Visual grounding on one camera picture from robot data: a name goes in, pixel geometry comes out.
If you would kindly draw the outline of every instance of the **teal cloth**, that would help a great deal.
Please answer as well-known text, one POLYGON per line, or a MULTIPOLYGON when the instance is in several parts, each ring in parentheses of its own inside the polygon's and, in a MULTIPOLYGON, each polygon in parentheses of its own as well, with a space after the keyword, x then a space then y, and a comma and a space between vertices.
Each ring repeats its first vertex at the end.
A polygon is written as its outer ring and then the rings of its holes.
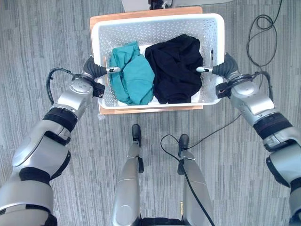
POLYGON ((128 105, 147 105, 153 99, 155 74, 143 55, 138 42, 114 48, 110 67, 121 71, 110 74, 110 82, 116 98, 128 105))

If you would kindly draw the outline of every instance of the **floor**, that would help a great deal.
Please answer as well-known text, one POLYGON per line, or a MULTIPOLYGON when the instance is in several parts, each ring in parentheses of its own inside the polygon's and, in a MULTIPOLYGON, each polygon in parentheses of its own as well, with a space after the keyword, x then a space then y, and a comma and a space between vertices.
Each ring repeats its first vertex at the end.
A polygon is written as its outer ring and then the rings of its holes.
MULTIPOLYGON (((45 82, 53 67, 80 72, 91 54, 91 16, 123 11, 120 0, 1 0, 0 1, 0 186, 8 179, 14 150, 50 107, 45 82)), ((205 13, 225 20, 225 51, 237 59, 242 73, 257 68, 246 55, 247 32, 252 20, 266 13, 275 18, 278 0, 236 0, 206 5, 205 13)), ((276 106, 301 128, 301 1, 285 0, 275 23, 278 49, 266 67, 272 77, 276 106)), ((275 38, 261 36, 251 46, 260 62, 272 53, 275 38)), ((57 75, 54 98, 70 78, 57 75)), ((96 99, 72 133, 72 160, 51 186, 54 214, 60 226, 111 225, 116 182, 131 144, 131 126, 143 133, 141 214, 180 218, 183 178, 177 164, 159 147, 167 133, 190 135, 191 143, 222 127, 238 112, 229 100, 203 110, 109 115, 97 118, 96 99)), ((164 141, 176 153, 173 140, 164 141)), ((286 226, 290 217, 290 190, 278 184, 265 159, 269 153, 243 118, 192 149, 204 173, 217 226, 286 226)))

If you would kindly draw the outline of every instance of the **wooden board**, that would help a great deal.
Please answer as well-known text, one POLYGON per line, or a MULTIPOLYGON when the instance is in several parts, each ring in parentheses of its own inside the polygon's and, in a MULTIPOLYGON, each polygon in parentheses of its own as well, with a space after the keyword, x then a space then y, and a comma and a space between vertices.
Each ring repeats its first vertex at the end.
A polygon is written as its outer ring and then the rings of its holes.
POLYGON ((186 106, 186 107, 146 107, 146 108, 132 108, 132 109, 105 109, 99 105, 100 114, 130 114, 130 113, 150 113, 150 112, 169 112, 169 111, 183 111, 183 110, 199 110, 203 106, 186 106))
MULTIPOLYGON (((203 9, 197 6, 197 7, 157 9, 157 10, 93 16, 90 18, 90 29, 92 34, 92 29, 94 25, 100 21, 150 17, 150 16, 195 14, 195 13, 203 13, 203 9)), ((203 106, 186 106, 186 107, 159 107, 158 106, 158 107, 132 108, 132 109, 105 109, 99 106, 99 111, 101 114, 149 113, 149 112, 165 112, 165 111, 196 110, 196 109, 203 109, 203 106)))
POLYGON ((100 21, 120 20, 120 19, 140 18, 140 17, 150 17, 150 16, 195 14, 195 13, 203 13, 203 9, 200 6, 194 6, 194 7, 167 8, 167 9, 157 9, 157 10, 147 10, 147 11, 93 16, 90 18, 90 29, 91 29, 91 34, 92 34, 92 29, 93 29, 94 25, 100 21))

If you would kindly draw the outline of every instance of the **white box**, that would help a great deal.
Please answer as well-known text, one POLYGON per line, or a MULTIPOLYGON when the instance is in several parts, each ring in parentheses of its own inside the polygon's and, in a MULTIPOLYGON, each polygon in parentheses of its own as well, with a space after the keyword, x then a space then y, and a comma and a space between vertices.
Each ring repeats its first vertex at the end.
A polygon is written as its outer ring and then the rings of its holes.
MULTIPOLYGON (((121 20, 101 21, 92 29, 94 61, 101 66, 109 66, 111 51, 115 47, 138 41, 140 52, 146 47, 187 34, 200 40, 200 53, 203 66, 214 66, 224 61, 224 20, 219 14, 187 14, 153 16, 121 20)), ((99 79, 106 86, 99 104, 106 109, 145 108, 146 106, 196 106, 214 105, 220 101, 215 94, 215 86, 222 78, 211 73, 202 73, 202 87, 192 97, 193 103, 161 105, 154 98, 148 105, 126 105, 119 102, 110 85, 107 75, 99 79)))

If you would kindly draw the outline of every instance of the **plastic basket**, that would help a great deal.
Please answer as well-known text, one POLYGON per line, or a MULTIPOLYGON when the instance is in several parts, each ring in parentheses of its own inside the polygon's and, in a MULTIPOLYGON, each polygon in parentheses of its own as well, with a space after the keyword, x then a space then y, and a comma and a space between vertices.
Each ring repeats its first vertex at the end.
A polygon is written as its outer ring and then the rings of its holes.
MULTIPOLYGON (((101 21, 92 29, 92 47, 96 64, 108 66, 111 51, 132 41, 138 41, 140 53, 153 44, 167 41, 181 34, 200 40, 200 53, 204 66, 214 66, 224 61, 224 20, 218 14, 187 14, 154 16, 122 20, 101 21)), ((110 80, 105 75, 99 82, 106 86, 99 104, 107 109, 214 105, 219 102, 215 86, 222 78, 211 73, 202 73, 202 87, 192 97, 192 103, 161 105, 154 98, 148 105, 126 105, 114 95, 110 80)))

